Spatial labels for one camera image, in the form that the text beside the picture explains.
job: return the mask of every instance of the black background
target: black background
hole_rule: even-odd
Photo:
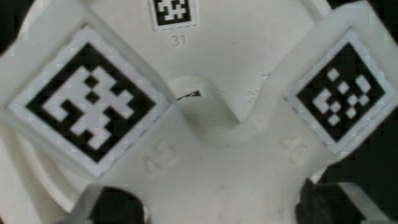
[[[14,41],[34,0],[0,0],[0,52]],[[329,0],[332,7],[346,0]],[[398,0],[369,0],[398,41]],[[327,171],[322,182],[355,182],[377,204],[398,219],[398,110],[391,114],[357,152]]]

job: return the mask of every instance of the white plastic part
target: white plastic part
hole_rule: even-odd
[[[53,2],[51,0],[37,0],[34,3],[30,13],[27,16],[27,20],[25,20],[25,24],[23,24],[23,33],[19,36],[19,41],[23,41],[23,40],[28,41],[32,32],[37,32],[37,33],[43,32],[43,34],[48,32],[44,30],[35,31],[35,28],[32,28],[32,26],[34,26],[34,23],[35,23],[35,20],[37,20],[37,17],[41,16],[41,14],[46,14],[48,13],[46,10],[48,11],[51,10],[51,8],[48,9],[51,2]],[[162,75],[165,75],[163,78],[167,80],[170,80],[172,77],[176,77],[179,74],[186,75],[185,71],[179,71],[181,66],[170,67],[169,64],[176,64],[176,59],[190,58],[188,55],[195,55],[197,49],[202,49],[208,46],[208,43],[201,41],[201,42],[197,42],[199,45],[197,44],[192,45],[190,43],[194,43],[194,41],[190,39],[183,39],[183,41],[185,41],[183,46],[172,46],[176,44],[174,38],[176,37],[181,38],[181,36],[178,36],[181,34],[181,31],[174,30],[172,32],[169,31],[165,33],[151,32],[151,28],[149,28],[151,24],[147,21],[149,17],[144,16],[144,14],[149,13],[149,8],[146,5],[146,2],[94,1],[94,2],[87,2],[87,4],[89,4],[89,7],[96,10],[98,16],[110,24],[112,30],[119,33],[119,35],[124,33],[124,40],[128,40],[128,43],[130,43],[130,46],[133,46],[133,49],[139,50],[140,52],[146,52],[146,62],[155,67],[160,66],[158,70],[160,70]],[[243,29],[243,30],[247,30],[245,33],[242,33],[242,31],[240,31],[240,28],[242,28],[240,24],[236,24],[236,27],[231,27],[229,26],[231,22],[222,20],[222,17],[217,18],[213,16],[210,18],[208,18],[208,16],[204,16],[201,18],[201,22],[204,22],[204,24],[206,24],[206,21],[208,21],[210,26],[206,26],[204,28],[195,27],[195,29],[201,28],[199,30],[183,29],[188,32],[185,35],[190,35],[194,37],[197,36],[195,39],[202,39],[202,40],[208,39],[208,40],[211,40],[213,43],[220,43],[217,49],[208,49],[211,52],[224,52],[224,54],[227,54],[227,52],[238,51],[240,53],[249,54],[249,55],[252,54],[252,52],[258,52],[256,57],[259,59],[266,58],[266,60],[261,60],[261,63],[258,63],[256,65],[250,63],[250,67],[254,66],[256,71],[265,70],[265,72],[263,71],[259,72],[259,75],[242,76],[242,74],[234,73],[234,77],[242,77],[247,79],[249,86],[245,83],[242,83],[234,88],[231,88],[229,91],[226,91],[226,90],[222,91],[222,94],[224,94],[222,97],[226,97],[229,102],[234,102],[236,95],[238,95],[238,101],[245,102],[243,106],[238,106],[236,111],[234,111],[234,114],[238,114],[242,118],[243,118],[243,116],[249,112],[250,106],[254,104],[256,94],[258,94],[258,88],[254,88],[254,87],[259,86],[258,80],[261,80],[265,77],[261,74],[263,73],[266,74],[266,72],[270,71],[274,64],[277,64],[279,58],[284,57],[282,55],[290,52],[290,49],[295,46],[295,43],[298,42],[298,39],[306,35],[306,32],[311,30],[313,18],[314,18],[313,13],[316,13],[316,15],[318,15],[318,11],[320,11],[320,14],[323,15],[327,10],[330,10],[327,7],[327,2],[323,0],[320,0],[320,1],[304,0],[302,4],[304,5],[300,5],[300,2],[279,2],[279,1],[274,3],[261,2],[261,12],[256,12],[258,16],[247,17],[247,16],[243,16],[245,15],[243,12],[238,14],[229,13],[231,14],[229,18],[236,17],[236,19],[240,19],[240,21],[242,21],[242,24],[252,24],[252,25],[249,25],[249,27],[245,26],[245,29]],[[238,2],[236,2],[236,4],[226,5],[226,4],[218,4],[218,2],[215,3],[213,1],[208,1],[206,7],[204,7],[202,2],[201,2],[199,14],[204,12],[204,14],[217,15],[220,9],[222,9],[222,11],[234,10],[234,9],[240,10],[236,8],[238,6],[240,6]],[[57,27],[57,30],[59,30],[60,21],[59,20],[53,21],[55,17],[57,16],[53,16],[51,19],[48,19],[48,23],[53,24],[53,26]],[[140,23],[131,24],[130,22],[123,22],[123,21],[130,21],[130,20],[131,21],[139,20]],[[252,41],[247,38],[243,38],[242,34],[243,34],[243,36],[245,36],[245,34],[249,34],[247,37],[252,40],[259,40],[265,38],[266,41],[261,40],[261,42],[258,42],[258,44],[261,44],[263,51],[258,50],[259,45],[250,44]],[[222,44],[222,43],[226,43],[226,40],[231,41],[234,46],[231,44],[227,44],[227,45]],[[169,52],[172,57],[169,57],[169,56],[163,57],[158,54],[158,52]],[[185,53],[176,58],[174,53],[178,53],[178,52],[179,52],[179,54],[183,52]],[[238,65],[236,60],[231,61],[231,63],[218,63],[217,67],[213,69],[217,69],[217,70],[227,69],[229,70],[229,67],[233,64]],[[208,63],[204,61],[201,61],[201,65],[204,67],[215,66],[211,60],[208,60]],[[197,68],[194,68],[194,70],[190,71],[188,74],[197,75],[201,73],[202,73],[202,70],[201,70],[201,67],[197,67]],[[57,167],[43,169],[41,163],[43,163],[43,160],[46,160],[46,158],[44,158],[46,156],[41,155],[43,154],[41,151],[32,152],[30,150],[32,149],[27,149],[27,152],[28,152],[27,156],[32,161],[30,165],[32,165],[32,171],[35,173],[37,179],[43,183],[43,186],[44,186],[51,196],[53,196],[55,201],[62,205],[62,208],[66,209],[66,211],[71,211],[73,204],[76,203],[76,197],[73,195],[76,195],[83,191],[83,187],[89,183],[89,179],[85,177],[82,177],[76,174],[76,172],[73,172],[75,169],[69,170],[66,168],[66,166],[62,166],[62,164],[55,163]],[[50,183],[46,181],[46,179],[48,179],[46,177],[50,177],[50,176],[59,177],[57,179],[51,179],[53,183]]]
[[[16,133],[0,126],[0,134],[2,221],[5,224],[50,224],[64,219],[66,212],[43,188],[43,179],[32,173]]]
[[[396,88],[396,45],[371,8],[357,3],[323,17],[329,9],[322,2],[254,1],[242,6],[240,1],[208,0],[199,5],[199,25],[153,32],[146,1],[87,1],[98,18],[75,1],[57,0],[0,61],[3,80],[7,74],[14,75],[0,89],[5,109],[35,77],[32,74],[39,73],[78,27],[89,22],[128,61],[146,61],[155,68],[176,98],[190,94],[190,90],[202,91],[204,97],[186,97],[162,114],[98,180],[140,198],[155,224],[295,223],[304,180],[352,152],[382,121],[364,125],[361,140],[336,155],[284,99],[348,29],[359,35]],[[169,96],[156,72],[149,68],[142,71],[151,74],[149,80]],[[387,116],[394,103],[385,104],[380,117]],[[37,171],[37,176],[41,172],[66,174],[69,185],[82,190],[83,181],[67,174],[78,171],[87,178],[82,167],[64,161],[66,156],[51,153],[53,145],[7,110],[2,110],[2,119],[48,150],[55,163],[60,161],[60,172]],[[64,191],[51,191],[57,184],[51,186],[48,179],[39,179],[69,210],[75,198],[67,202]]]

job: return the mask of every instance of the black and white square pattern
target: black and white square pattern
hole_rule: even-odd
[[[156,95],[146,78],[85,27],[11,110],[96,174],[156,120],[167,104]]]
[[[354,32],[329,49],[290,96],[295,109],[334,152],[364,139],[371,120],[393,98],[393,87]]]
[[[197,25],[195,0],[149,0],[155,30]]]

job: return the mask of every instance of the white surface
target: white surface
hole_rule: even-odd
[[[359,33],[391,85],[398,83],[393,76],[398,70],[393,62],[398,58],[396,45],[368,5],[359,3],[339,9],[311,33],[314,16],[300,1],[247,1],[242,4],[238,0],[204,0],[199,26],[167,32],[153,32],[147,1],[96,0],[89,1],[89,5],[126,41],[126,45],[117,41],[117,50],[126,55],[128,47],[137,50],[162,79],[174,83],[172,80],[183,76],[201,76],[220,89],[238,119],[218,120],[208,116],[227,112],[227,107],[199,110],[199,119],[213,124],[210,129],[229,127],[243,120],[227,131],[213,132],[213,144],[210,138],[197,138],[201,130],[190,127],[192,122],[186,123],[174,105],[99,182],[128,190],[142,199],[153,224],[293,224],[304,180],[338,158],[282,97],[348,27]],[[69,8],[75,17],[66,8],[53,6],[53,11],[44,14],[46,22],[32,29],[30,39],[19,39],[0,61],[0,75],[12,72],[19,78],[0,88],[2,106],[82,25],[80,8]],[[96,28],[101,27],[98,29],[107,30],[92,17],[91,22]],[[62,30],[51,32],[51,37],[41,35],[48,29],[55,31],[60,24]],[[112,32],[105,38],[117,40]],[[185,104],[194,105],[194,99],[186,98]],[[2,118],[43,144],[43,138],[14,122],[7,112]],[[43,148],[51,149],[51,145],[43,144]],[[80,170],[73,163],[64,163],[60,167]],[[80,181],[67,180],[71,185]]]
[[[43,32],[39,31],[39,29],[35,28],[34,30],[32,28],[32,24],[34,21],[39,17],[39,15],[43,13],[50,13],[44,12],[44,9],[48,7],[50,4],[50,0],[37,0],[30,9],[30,13],[27,16],[27,21],[23,24],[23,31],[27,31],[21,35],[19,41],[21,40],[28,40],[28,36],[30,36],[30,31],[35,32]],[[325,1],[302,1],[304,5],[307,7],[307,9],[311,9],[311,13],[316,13],[318,11],[322,12],[320,14],[325,14],[329,12],[329,6]],[[242,66],[240,63],[236,63],[236,59],[240,60],[240,57],[234,59],[234,61],[231,61],[231,63],[220,62],[220,63],[213,63],[213,59],[202,61],[201,55],[204,54],[204,52],[201,53],[201,55],[195,56],[197,54],[197,49],[208,49],[208,53],[206,56],[202,58],[208,58],[208,55],[215,54],[222,49],[222,52],[217,53],[217,60],[220,58],[220,55],[224,54],[226,56],[231,54],[231,52],[240,52],[240,54],[249,54],[250,58],[258,57],[258,58],[265,58],[265,60],[261,61],[261,63],[256,65],[258,68],[254,68],[254,70],[258,70],[259,75],[254,76],[242,76],[242,74],[236,72],[234,73],[234,77],[250,77],[250,79],[254,79],[250,81],[250,79],[247,79],[249,81],[249,86],[245,85],[245,83],[240,83],[238,86],[229,86],[231,83],[227,82],[227,84],[222,84],[227,87],[233,87],[229,91],[222,90],[222,93],[226,94],[226,96],[231,95],[231,97],[227,97],[227,101],[234,101],[234,96],[238,95],[238,103],[245,102],[245,106],[238,106],[234,113],[240,115],[240,117],[243,118],[245,114],[249,113],[250,110],[250,106],[256,100],[256,92],[258,92],[258,86],[259,86],[259,82],[263,79],[263,70],[265,72],[268,72],[272,70],[274,64],[275,62],[281,60],[281,58],[284,57],[282,55],[288,53],[291,47],[295,46],[295,43],[298,42],[298,39],[302,38],[302,36],[306,35],[306,32],[311,29],[313,26],[313,22],[311,22],[311,16],[307,15],[307,9],[306,7],[298,4],[298,2],[263,2],[261,4],[256,5],[256,2],[249,2],[249,5],[245,6],[245,11],[238,12],[234,10],[242,10],[240,7],[240,3],[236,1],[231,2],[231,4],[224,4],[224,3],[217,3],[217,5],[213,4],[213,1],[208,1],[204,4],[204,8],[202,8],[202,2],[201,2],[201,8],[199,8],[199,13],[202,14],[204,12],[204,20],[201,22],[208,21],[208,25],[204,26],[204,28],[201,28],[199,30],[192,30],[192,29],[183,29],[188,31],[188,35],[192,36],[192,38],[195,38],[195,42],[197,44],[190,44],[194,42],[194,40],[190,40],[186,38],[186,42],[183,44],[183,46],[172,46],[174,43],[174,37],[178,35],[181,35],[181,31],[174,30],[172,32],[162,32],[162,33],[155,33],[151,30],[151,24],[149,24],[149,8],[147,8],[147,2],[133,2],[133,1],[117,1],[117,2],[108,2],[108,1],[94,1],[94,2],[87,2],[92,9],[98,12],[99,17],[107,20],[107,23],[112,25],[112,29],[115,30],[115,32],[124,36],[124,39],[130,41],[130,46],[139,49],[140,52],[144,52],[146,54],[146,59],[147,62],[151,63],[151,65],[155,67],[160,67],[158,70],[163,74],[163,77],[167,80],[172,79],[172,77],[176,77],[179,74],[186,75],[186,74],[194,74],[194,75],[201,75],[204,73],[210,73],[210,76],[220,76],[215,75],[215,72],[202,72],[202,67],[211,68],[211,70],[226,70],[222,73],[227,74],[229,72],[229,68],[231,65],[234,64],[234,67]],[[252,6],[256,5],[261,6],[261,11],[252,11]],[[240,23],[236,23],[233,20],[224,20],[224,16],[222,13],[227,12],[229,18],[234,20],[236,19],[242,20]],[[137,21],[135,18],[139,18],[140,22],[135,23],[126,23],[123,21],[130,21],[128,18],[131,18],[131,21]],[[282,27],[275,26],[275,22],[279,23],[279,21],[284,23]],[[194,64],[201,64],[206,66],[195,67],[195,69],[186,73],[183,69],[181,70],[181,66],[179,63],[176,63],[178,61],[183,61],[188,59],[188,63],[186,65]],[[35,163],[41,163],[37,158],[30,158]],[[66,181],[69,182],[69,184],[73,185],[73,189],[76,189],[78,192],[82,192],[83,190],[83,186],[85,186],[85,181],[83,179],[78,177],[78,175],[75,174],[75,172],[67,171],[67,169],[64,168],[64,166],[59,166],[60,169],[60,173],[59,176],[66,178]],[[51,170],[50,174],[57,175],[57,169]],[[53,187],[51,184],[44,184],[44,187],[48,188],[48,191],[53,192]],[[69,211],[69,207],[71,207],[71,203],[75,202],[75,199],[71,197],[71,200],[66,201],[62,198],[66,198],[67,195],[57,197],[55,196],[55,200],[60,202],[60,205],[64,206],[66,210]]]
[[[3,126],[0,134],[0,217],[5,224],[50,224],[66,213],[30,172],[18,136]]]

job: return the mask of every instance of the white square border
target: white square border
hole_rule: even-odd
[[[78,50],[82,49],[87,43],[91,43],[92,46],[96,47],[96,50],[99,51],[103,57],[117,66],[117,69],[126,75],[126,78],[130,78],[137,87],[140,88],[140,91],[144,92],[144,94],[147,95],[147,97],[151,98],[155,102],[155,107],[151,108],[146,117],[137,123],[133,129],[124,135],[121,141],[117,142],[112,150],[108,151],[98,163],[87,157],[87,155],[83,154],[76,146],[66,140],[59,132],[53,131],[53,128],[41,121],[41,119],[37,118],[37,116],[32,114],[32,112],[27,110],[27,107],[25,107],[27,103],[34,99],[34,96],[43,90],[53,76],[57,75],[64,67],[64,64],[69,62],[71,58],[76,55]],[[60,149],[62,153],[78,162],[78,164],[83,166],[83,168],[87,169],[91,174],[94,174],[94,176],[99,176],[105,173],[105,171],[110,169],[117,159],[121,158],[128,148],[133,145],[135,140],[142,136],[146,130],[149,129],[149,126],[153,125],[155,121],[160,118],[160,115],[169,109],[169,106],[170,106],[170,102],[163,94],[155,89],[147,79],[140,76],[133,68],[133,65],[124,60],[110,44],[105,42],[99,33],[94,31],[89,25],[85,25],[83,28],[75,32],[71,41],[62,47],[62,49],[59,50],[53,60],[48,62],[41,70],[41,73],[34,77],[19,94],[12,98],[12,101],[9,104],[9,110],[16,118],[23,121],[23,123],[28,124],[30,128],[39,132],[39,134],[43,135],[51,145]]]
[[[176,24],[169,24],[160,26],[158,25],[158,19],[156,19],[156,11],[155,11],[155,4],[153,4],[153,0],[147,0],[149,2],[149,10],[151,10],[151,19],[153,19],[153,30],[158,31],[167,31],[167,30],[174,30],[174,29],[181,29],[192,26],[199,25],[199,16],[197,16],[197,0],[185,0],[188,1],[190,4],[190,18],[192,20],[188,22],[183,23],[176,23]]]
[[[339,142],[336,142],[329,133],[323,130],[322,124],[318,123],[318,121],[311,115],[311,112],[307,111],[306,106],[302,105],[302,102],[297,98],[297,94],[300,93],[302,88],[306,87],[307,83],[311,82],[320,70],[323,69],[327,63],[330,62],[336,54],[339,53],[339,51],[348,43],[352,44],[352,47],[357,51],[361,60],[368,66],[369,72],[375,76],[375,79],[377,79],[382,89],[385,91],[385,95],[378,99],[375,106],[371,107],[371,109],[366,112],[362,118],[359,119],[355,125],[352,126],[352,129],[346,132]],[[297,113],[298,113],[302,119],[306,120],[307,125],[311,126],[311,129],[322,139],[322,142],[327,145],[329,150],[339,156],[345,156],[352,152],[352,150],[357,147],[357,144],[366,140],[366,137],[371,134],[368,129],[369,128],[375,129],[377,128],[377,127],[373,127],[375,124],[378,124],[382,122],[382,120],[385,119],[387,114],[380,113],[380,111],[384,108],[389,107],[391,104],[394,104],[394,94],[396,94],[396,91],[389,84],[385,74],[377,66],[377,62],[375,62],[373,58],[369,57],[369,51],[359,41],[359,37],[357,37],[354,30],[348,29],[339,40],[336,41],[334,45],[327,49],[313,68],[309,68],[309,71],[304,74],[302,79],[298,80],[298,87],[297,87],[293,93],[286,97],[288,102],[291,103]]]

